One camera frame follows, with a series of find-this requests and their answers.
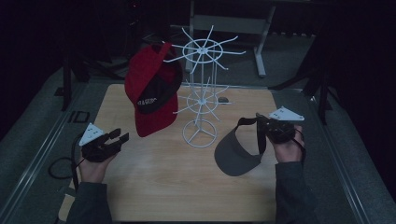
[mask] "red baseball cap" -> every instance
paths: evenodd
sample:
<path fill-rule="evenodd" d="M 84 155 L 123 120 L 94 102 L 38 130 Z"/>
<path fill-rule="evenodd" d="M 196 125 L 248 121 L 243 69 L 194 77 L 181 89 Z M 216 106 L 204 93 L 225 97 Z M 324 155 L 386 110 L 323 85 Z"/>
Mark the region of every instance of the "red baseball cap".
<path fill-rule="evenodd" d="M 177 91 L 183 72 L 171 43 L 141 49 L 129 61 L 125 92 L 134 105 L 137 134 L 148 136 L 171 125 L 178 111 Z"/>

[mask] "hat display stand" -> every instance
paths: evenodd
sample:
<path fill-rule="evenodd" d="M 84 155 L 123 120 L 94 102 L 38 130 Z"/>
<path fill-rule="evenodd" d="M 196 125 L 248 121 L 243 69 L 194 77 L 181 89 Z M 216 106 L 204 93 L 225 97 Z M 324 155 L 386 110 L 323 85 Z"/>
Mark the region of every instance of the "hat display stand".
<path fill-rule="evenodd" d="M 245 51 L 225 51 L 221 45 L 227 42 L 234 41 L 238 36 L 232 39 L 224 40 L 222 42 L 216 42 L 209 38 L 212 34 L 213 26 L 210 29 L 207 38 L 195 40 L 192 39 L 192 37 L 188 35 L 184 29 L 182 30 L 183 33 L 189 38 L 190 42 L 187 43 L 185 46 L 172 45 L 175 48 L 182 49 L 182 56 L 172 60 L 164 60 L 164 62 L 170 63 L 184 58 L 193 63 L 193 68 L 190 71 L 191 82 L 186 80 L 187 84 L 191 89 L 191 93 L 189 96 L 179 96 L 180 98 L 186 99 L 187 106 L 180 109 L 176 113 L 180 113 L 189 109 L 196 114 L 195 119 L 188 122 L 183 128 L 184 140 L 193 147 L 208 147 L 216 140 L 218 132 L 212 122 L 204 119 L 204 115 L 211 114 L 218 121 L 220 121 L 220 119 L 218 118 L 218 116 L 216 116 L 214 112 L 215 109 L 218 107 L 219 104 L 230 104 L 219 103 L 218 94 L 226 91 L 228 89 L 228 86 L 221 91 L 217 90 L 216 82 L 218 67 L 224 70 L 228 70 L 228 68 L 221 65 L 218 62 L 218 59 L 223 54 L 240 55 L 244 54 Z M 194 72 L 198 65 L 200 65 L 201 68 L 201 82 L 194 83 Z M 211 68 L 209 68 L 211 76 L 207 80 L 205 80 L 205 68 L 207 68 L 208 65 L 211 65 Z M 197 144 L 195 143 L 196 141 L 194 141 L 195 139 L 205 139 L 205 141 L 203 143 L 201 143 L 202 141 L 200 141 L 200 144 Z"/>

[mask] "sleeve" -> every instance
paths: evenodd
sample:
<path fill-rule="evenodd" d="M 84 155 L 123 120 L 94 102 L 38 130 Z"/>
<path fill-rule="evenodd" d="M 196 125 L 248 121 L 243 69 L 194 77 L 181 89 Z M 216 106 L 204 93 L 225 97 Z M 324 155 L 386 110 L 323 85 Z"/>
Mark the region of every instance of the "sleeve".
<path fill-rule="evenodd" d="M 276 224 L 318 223 L 317 199 L 305 184 L 298 161 L 276 165 Z"/>
<path fill-rule="evenodd" d="M 110 209 L 107 203 L 107 185 L 81 182 L 75 201 L 70 208 L 67 224 L 110 224 Z"/>

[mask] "sun visor hat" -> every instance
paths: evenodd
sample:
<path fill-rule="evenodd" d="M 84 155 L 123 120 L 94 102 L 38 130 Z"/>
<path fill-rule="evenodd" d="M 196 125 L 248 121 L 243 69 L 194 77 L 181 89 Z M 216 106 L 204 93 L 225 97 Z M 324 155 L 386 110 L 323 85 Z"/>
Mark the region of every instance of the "sun visor hat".
<path fill-rule="evenodd" d="M 238 176 L 247 173 L 262 162 L 262 155 L 266 148 L 265 132 L 261 125 L 257 125 L 257 141 L 259 154 L 251 155 L 239 143 L 236 131 L 241 125 L 252 125 L 257 119 L 241 118 L 238 124 L 221 141 L 215 149 L 215 161 L 220 170 L 230 176 Z"/>
<path fill-rule="evenodd" d="M 129 62 L 125 92 L 134 105 L 134 121 L 141 137 L 171 125 L 178 111 L 177 91 L 183 78 L 170 43 L 141 49 Z"/>

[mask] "wooden table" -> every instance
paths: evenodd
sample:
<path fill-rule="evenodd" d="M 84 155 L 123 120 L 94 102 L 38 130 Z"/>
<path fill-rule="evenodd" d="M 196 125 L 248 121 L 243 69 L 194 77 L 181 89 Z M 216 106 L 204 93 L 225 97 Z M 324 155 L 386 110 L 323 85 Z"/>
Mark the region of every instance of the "wooden table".
<path fill-rule="evenodd" d="M 189 94 L 188 87 L 178 92 L 179 96 Z M 232 88 L 220 96 L 232 104 L 217 107 L 215 114 L 220 121 L 210 113 L 204 115 L 216 126 L 218 137 L 209 147 L 198 148 L 188 145 L 182 136 L 183 127 L 196 114 L 185 110 L 171 126 L 141 138 L 134 126 L 134 107 L 123 85 L 109 86 L 94 124 L 105 132 L 121 128 L 122 133 L 130 134 L 130 140 L 110 163 L 104 181 L 115 221 L 275 219 L 276 159 L 271 144 L 267 144 L 262 163 L 245 175 L 228 176 L 214 160 L 216 145 L 240 118 L 276 110 L 273 96 L 267 90 Z M 179 98 L 179 108 L 184 107 L 186 100 Z M 241 126 L 237 137 L 251 154 L 258 153 L 256 125 Z M 60 220 L 66 220 L 73 201 L 65 195 Z"/>

